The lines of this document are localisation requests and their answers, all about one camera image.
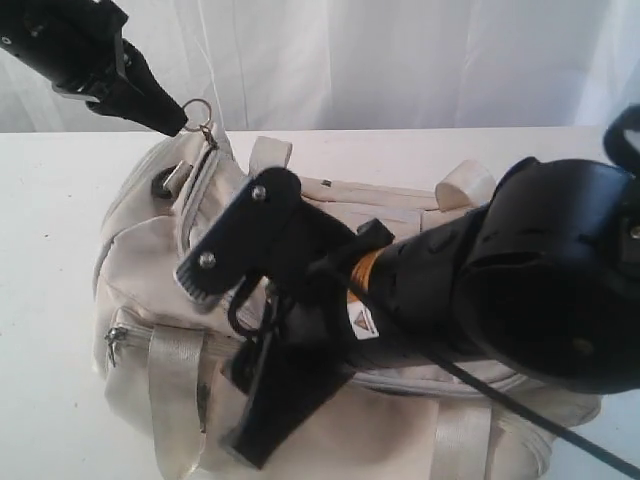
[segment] white backdrop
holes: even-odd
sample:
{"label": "white backdrop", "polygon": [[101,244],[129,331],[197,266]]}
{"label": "white backdrop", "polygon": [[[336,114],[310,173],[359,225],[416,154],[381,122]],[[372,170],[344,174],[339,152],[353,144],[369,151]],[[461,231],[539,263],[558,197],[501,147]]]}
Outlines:
{"label": "white backdrop", "polygon": [[[640,100],[635,0],[116,1],[179,103],[215,73],[231,130],[600,124]],[[0,131],[138,128],[0,55]]]}

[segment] black cable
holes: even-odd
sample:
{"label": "black cable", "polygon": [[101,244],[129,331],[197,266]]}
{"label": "black cable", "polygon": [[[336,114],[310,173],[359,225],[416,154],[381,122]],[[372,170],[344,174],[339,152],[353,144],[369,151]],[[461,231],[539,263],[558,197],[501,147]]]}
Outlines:
{"label": "black cable", "polygon": [[[322,271],[327,272],[341,284],[343,284],[346,288],[351,290],[367,308],[369,308],[370,310],[378,310],[383,313],[389,320],[393,320],[393,314],[384,305],[374,300],[368,292],[366,292],[358,283],[351,280],[347,275],[342,274],[333,266],[328,265],[324,262],[322,266],[316,265],[316,267],[319,268],[314,268],[314,270],[317,271],[318,269],[321,269]],[[569,442],[570,444],[578,447],[592,457],[600,460],[603,463],[606,463],[618,472],[623,473],[630,478],[640,480],[640,468],[636,467],[635,465],[623,460],[622,458],[602,448],[600,445],[596,445],[595,443],[587,440],[583,436],[569,430],[568,428],[563,427],[562,425],[559,425],[546,417],[543,417],[530,408],[524,406],[520,402],[509,397],[508,395],[499,392],[493,387],[487,385],[479,378],[474,377],[469,372],[458,367],[452,361],[441,356],[438,352],[417,344],[414,344],[414,348],[435,365],[439,366],[451,375],[459,378],[470,387],[475,388],[485,397],[493,400],[496,403],[499,403],[508,410],[511,410],[516,415],[521,416],[525,420],[528,420],[529,422],[546,430],[556,437],[562,438],[566,442]]]}

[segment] white tabletop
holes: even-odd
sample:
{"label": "white tabletop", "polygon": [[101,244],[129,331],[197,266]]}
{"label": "white tabletop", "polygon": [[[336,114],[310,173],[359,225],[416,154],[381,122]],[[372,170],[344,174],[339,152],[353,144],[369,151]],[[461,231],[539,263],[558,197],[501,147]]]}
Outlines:
{"label": "white tabletop", "polygon": [[[230,133],[246,167],[257,133]],[[460,161],[496,176],[534,155],[604,159],[595,128],[270,132],[290,168],[334,180],[432,190]],[[0,477],[159,480],[151,441],[112,415],[90,368],[91,273],[107,205],[152,133],[0,135]],[[580,428],[640,463],[640,394],[605,400]],[[547,480],[624,478],[559,441]]]}

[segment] white bag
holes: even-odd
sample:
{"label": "white bag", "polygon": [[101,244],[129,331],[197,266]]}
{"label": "white bag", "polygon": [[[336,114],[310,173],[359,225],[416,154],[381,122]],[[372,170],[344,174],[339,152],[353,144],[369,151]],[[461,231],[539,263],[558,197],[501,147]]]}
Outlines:
{"label": "white bag", "polygon": [[[180,259],[246,178],[225,133],[214,127],[213,135],[217,148],[210,152],[204,137],[194,133],[165,140],[147,153],[106,215],[95,271],[95,365],[106,379],[112,410],[153,435],[163,477],[183,479],[197,467],[215,472],[216,479],[541,476],[549,466],[552,435],[434,366],[357,375],[260,471],[219,448],[218,439],[237,423],[244,405],[243,395],[220,374],[220,360],[230,357],[241,339],[227,323],[228,296],[213,312],[201,314],[173,279]],[[259,137],[249,174],[286,166],[290,154],[291,144]],[[168,172],[173,172],[167,182],[172,195],[154,196],[154,179],[157,192]],[[439,184],[435,195],[310,179],[302,185],[307,201],[348,226],[376,217],[399,238],[488,201],[495,188],[490,175],[470,161]],[[240,321],[255,327],[263,302],[264,291],[258,289],[240,311]],[[542,385],[494,361],[463,366],[565,426],[598,413],[599,397]]]}

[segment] metal ring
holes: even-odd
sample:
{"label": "metal ring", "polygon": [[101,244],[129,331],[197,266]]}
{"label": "metal ring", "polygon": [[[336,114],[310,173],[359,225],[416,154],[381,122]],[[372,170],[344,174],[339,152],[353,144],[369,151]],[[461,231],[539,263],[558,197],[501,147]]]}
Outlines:
{"label": "metal ring", "polygon": [[200,132],[200,131],[202,131],[203,128],[207,127],[207,125],[209,125],[211,123],[211,120],[213,120],[213,109],[211,108],[211,104],[209,102],[207,102],[205,99],[203,99],[203,98],[192,98],[191,100],[189,100],[187,103],[185,103],[182,106],[182,110],[184,111],[184,113],[187,113],[187,107],[189,105],[191,105],[192,103],[200,103],[200,104],[204,105],[207,108],[207,113],[208,113],[207,120],[204,123],[201,123],[200,125],[198,125],[195,128],[190,127],[188,125],[189,122],[187,122],[187,124],[185,124],[185,126],[183,128],[187,132],[191,132],[191,133]]}

